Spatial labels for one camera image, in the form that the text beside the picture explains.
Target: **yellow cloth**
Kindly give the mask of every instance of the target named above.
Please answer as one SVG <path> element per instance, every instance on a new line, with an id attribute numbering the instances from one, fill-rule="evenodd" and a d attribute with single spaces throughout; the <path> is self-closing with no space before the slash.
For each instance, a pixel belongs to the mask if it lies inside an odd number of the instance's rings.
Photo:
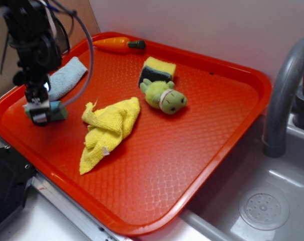
<path id="1" fill-rule="evenodd" d="M 80 162 L 80 174 L 89 172 L 120 142 L 130 135 L 140 112 L 138 98 L 132 97 L 93 112 L 95 104 L 86 104 L 82 120 L 89 124 L 85 148 Z"/>

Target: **gray sink basin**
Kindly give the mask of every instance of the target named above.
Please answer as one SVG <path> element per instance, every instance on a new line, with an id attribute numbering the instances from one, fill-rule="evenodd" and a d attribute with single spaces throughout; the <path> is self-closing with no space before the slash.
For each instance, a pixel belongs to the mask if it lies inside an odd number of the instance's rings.
<path id="1" fill-rule="evenodd" d="M 304 240 L 304 131 L 287 128 L 280 158 L 261 151 L 263 118 L 247 131 L 182 213 L 211 240 Z"/>

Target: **orange tray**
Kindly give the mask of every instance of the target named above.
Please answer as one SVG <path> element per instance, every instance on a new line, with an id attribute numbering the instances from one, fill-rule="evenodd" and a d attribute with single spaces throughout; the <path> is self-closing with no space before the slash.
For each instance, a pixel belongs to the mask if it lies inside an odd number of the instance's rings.
<path id="1" fill-rule="evenodd" d="M 127 36 L 102 33 L 93 40 Z M 138 38 L 129 37 L 132 41 Z M 0 136 L 110 230 L 128 236 L 155 231 L 185 207 L 266 107 L 271 84 L 260 72 L 146 41 L 145 50 L 117 54 L 96 49 L 94 72 L 83 95 L 67 106 L 66 120 L 38 127 L 24 114 L 25 87 L 0 100 Z M 86 41 L 64 57 L 89 67 Z M 138 87 L 147 57 L 175 63 L 175 89 L 187 106 L 175 115 L 151 108 Z M 74 96 L 87 74 L 62 101 Z M 85 104 L 97 109 L 139 98 L 131 135 L 80 176 L 87 125 Z"/>

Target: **stuffed turtle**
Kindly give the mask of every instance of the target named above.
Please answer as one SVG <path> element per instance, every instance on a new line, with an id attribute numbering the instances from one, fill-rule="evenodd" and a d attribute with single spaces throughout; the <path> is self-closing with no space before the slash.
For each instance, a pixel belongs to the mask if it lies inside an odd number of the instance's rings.
<path id="1" fill-rule="evenodd" d="M 154 81 L 144 79 L 140 84 L 145 100 L 153 108 L 161 109 L 164 113 L 174 114 L 187 104 L 187 98 L 180 92 L 173 90 L 174 83 L 169 81 Z"/>

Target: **plastic carrot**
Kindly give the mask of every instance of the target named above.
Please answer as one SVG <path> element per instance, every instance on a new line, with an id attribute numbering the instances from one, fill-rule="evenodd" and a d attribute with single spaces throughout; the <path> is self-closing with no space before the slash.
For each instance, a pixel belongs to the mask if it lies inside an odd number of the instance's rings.
<path id="1" fill-rule="evenodd" d="M 127 37 L 115 37 L 94 41 L 93 46 L 109 51 L 126 53 L 129 52 L 131 48 L 144 49 L 145 42 L 144 40 L 131 42 Z"/>

